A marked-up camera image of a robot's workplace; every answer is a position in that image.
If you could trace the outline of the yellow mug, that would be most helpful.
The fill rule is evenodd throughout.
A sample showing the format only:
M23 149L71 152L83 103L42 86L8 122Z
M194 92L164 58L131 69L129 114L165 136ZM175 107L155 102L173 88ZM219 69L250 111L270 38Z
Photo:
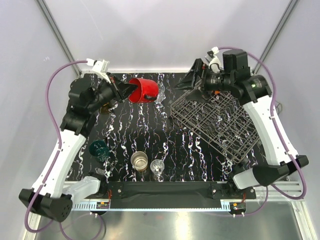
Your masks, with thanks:
M100 113L103 115L107 115L110 113L110 110L112 107L113 107L113 104L111 102L108 102L100 108Z

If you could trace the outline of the red mug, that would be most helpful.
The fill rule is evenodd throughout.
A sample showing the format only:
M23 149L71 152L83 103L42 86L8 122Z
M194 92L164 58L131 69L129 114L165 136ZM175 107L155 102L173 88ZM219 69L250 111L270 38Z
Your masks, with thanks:
M158 98L158 84L145 78L131 78L130 84L137 86L137 89L128 97L131 103L151 103Z

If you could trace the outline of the dark green mug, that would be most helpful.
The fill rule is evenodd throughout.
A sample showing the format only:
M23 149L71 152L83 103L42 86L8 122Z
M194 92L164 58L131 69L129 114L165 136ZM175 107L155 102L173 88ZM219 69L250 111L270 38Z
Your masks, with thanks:
M104 163L110 156L110 150L104 140L96 140L89 146L89 153L101 163Z

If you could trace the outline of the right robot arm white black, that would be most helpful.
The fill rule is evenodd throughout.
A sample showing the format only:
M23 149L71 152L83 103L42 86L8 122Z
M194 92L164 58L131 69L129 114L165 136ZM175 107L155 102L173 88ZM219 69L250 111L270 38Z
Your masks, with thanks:
M190 70L175 85L176 90L192 90L200 82L200 92L227 91L238 99L247 112L261 140L265 151L266 165L256 165L250 169L234 173L228 180L226 192L233 199L239 198L245 189L253 186L273 186L274 183L295 172L302 183L302 193L307 191L302 168L309 164L306 155L298 154L289 140L276 112L276 85L269 85L262 75L253 75L248 58L253 55L240 48L222 48L222 60L213 47L207 54L208 64L197 58Z

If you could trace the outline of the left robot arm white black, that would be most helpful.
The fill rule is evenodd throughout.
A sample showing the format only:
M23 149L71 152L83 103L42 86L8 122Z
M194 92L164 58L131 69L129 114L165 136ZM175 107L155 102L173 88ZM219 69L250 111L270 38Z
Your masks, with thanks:
M61 223L73 205L90 196L101 199L107 195L106 177L99 173L91 172L81 181L64 186L77 153L96 124L98 111L112 100L123 102L138 88L114 75L106 77L98 87L92 86L87 73L70 84L66 114L58 128L58 140L52 154L32 187L23 188L18 196L28 214Z

